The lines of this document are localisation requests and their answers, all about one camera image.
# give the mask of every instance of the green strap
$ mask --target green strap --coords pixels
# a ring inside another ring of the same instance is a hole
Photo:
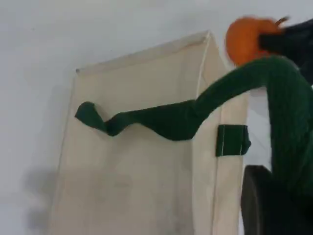
[[[219,125],[216,156],[244,155],[251,146],[245,125]]]
[[[313,201],[313,90],[286,59],[271,56],[239,67],[212,84],[197,100],[119,113],[106,122],[92,103],[84,103],[76,117],[110,136],[130,124],[141,123],[170,140],[189,140],[217,107],[262,86],[268,93],[273,177],[286,186],[305,211],[303,198]]]

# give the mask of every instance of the green fabric loop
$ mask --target green fabric loop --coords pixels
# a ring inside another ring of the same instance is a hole
[[[217,107],[261,86],[268,93],[273,177],[285,185],[301,210],[308,212],[310,207],[303,199],[313,202],[313,90],[284,58],[271,56],[239,67],[212,84],[197,100],[119,113],[106,122],[93,104],[84,103],[75,116],[111,136],[130,124],[141,123],[170,140],[188,140]]]
[[[251,146],[246,125],[219,125],[216,156],[244,155]]]

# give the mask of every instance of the white wall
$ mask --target white wall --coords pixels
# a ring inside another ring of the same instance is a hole
[[[242,14],[313,17],[311,0],[7,0],[0,4],[0,232],[42,234],[75,69]]]

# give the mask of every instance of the orange ball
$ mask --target orange ball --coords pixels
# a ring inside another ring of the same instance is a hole
[[[239,66],[269,54],[259,48],[259,35],[262,33],[282,33],[279,24],[286,20],[287,18],[282,18],[275,22],[272,19],[254,17],[237,19],[229,26],[226,34],[225,44],[229,58]]]

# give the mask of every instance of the green stretchy fabric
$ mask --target green stretchy fabric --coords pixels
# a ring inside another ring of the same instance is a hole
[[[217,107],[243,92],[265,86],[270,119],[274,179],[306,211],[313,205],[313,90],[294,65],[271,56],[255,60],[212,84],[196,100],[119,113],[103,122],[94,104],[83,103],[76,118],[106,132],[120,133],[140,123],[174,141],[191,139]]]
[[[244,155],[251,146],[246,125],[219,125],[215,156]]]

